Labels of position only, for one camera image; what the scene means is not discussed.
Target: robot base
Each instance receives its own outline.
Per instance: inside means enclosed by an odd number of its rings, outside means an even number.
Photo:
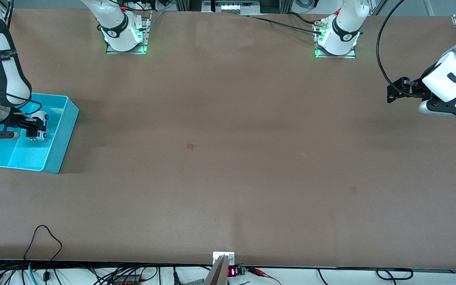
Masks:
[[[320,31],[322,34],[314,34],[314,56],[315,57],[329,57],[329,58],[356,58],[355,45],[356,39],[351,50],[344,55],[334,55],[327,52],[324,47],[318,44],[324,39],[324,34],[328,30],[328,18],[321,20],[321,26],[312,25],[314,31]]]
[[[149,43],[149,32],[150,32],[150,18],[141,18],[141,22],[137,23],[137,28],[143,29],[143,31],[136,31],[135,36],[141,38],[142,42],[136,45],[129,51],[121,52],[116,51],[110,47],[109,44],[106,44],[106,53],[107,54],[146,54],[147,45]]]

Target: brown table surface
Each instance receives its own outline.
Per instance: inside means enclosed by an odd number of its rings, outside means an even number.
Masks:
[[[81,112],[61,173],[0,169],[0,258],[46,224],[65,260],[456,268],[456,118],[386,103],[382,20],[354,60],[219,13],[165,14],[148,54],[117,56],[87,10],[18,9],[33,91]],[[395,17],[382,61],[415,79],[455,43],[450,18]],[[40,231],[29,257],[56,250]]]

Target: red wire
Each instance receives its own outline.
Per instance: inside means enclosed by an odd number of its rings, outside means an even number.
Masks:
[[[273,279],[273,280],[277,281],[277,283],[279,283],[279,285],[282,285],[282,284],[281,284],[281,282],[279,282],[279,280],[277,280],[277,279],[273,278],[272,276],[270,276],[270,275],[268,275],[268,274],[265,274],[265,275],[266,275],[265,277],[267,277],[267,278],[271,278],[271,279]]]
[[[266,273],[263,272],[262,270],[257,269],[257,270],[255,271],[255,273],[256,273],[257,276],[271,278],[271,279],[275,280],[277,283],[279,283],[279,285],[282,285],[281,282],[280,282],[279,280],[277,280],[277,279],[273,278],[272,276],[266,274]]]

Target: metal frame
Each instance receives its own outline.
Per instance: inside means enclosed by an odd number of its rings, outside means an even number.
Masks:
[[[381,2],[374,8],[372,11],[372,15],[378,16],[381,13],[381,10],[385,7],[385,5],[388,3],[388,0],[381,0]]]
[[[228,267],[230,265],[230,255],[221,253],[212,268],[203,285],[226,285],[228,282]]]

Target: blue plastic tray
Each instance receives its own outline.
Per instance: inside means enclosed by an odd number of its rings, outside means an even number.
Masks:
[[[43,104],[47,112],[47,138],[44,141],[26,139],[26,131],[20,132],[20,138],[0,139],[0,167],[59,173],[67,151],[71,132],[78,117],[78,108],[67,96],[33,93],[32,99]],[[28,103],[21,110],[32,112],[38,105]]]

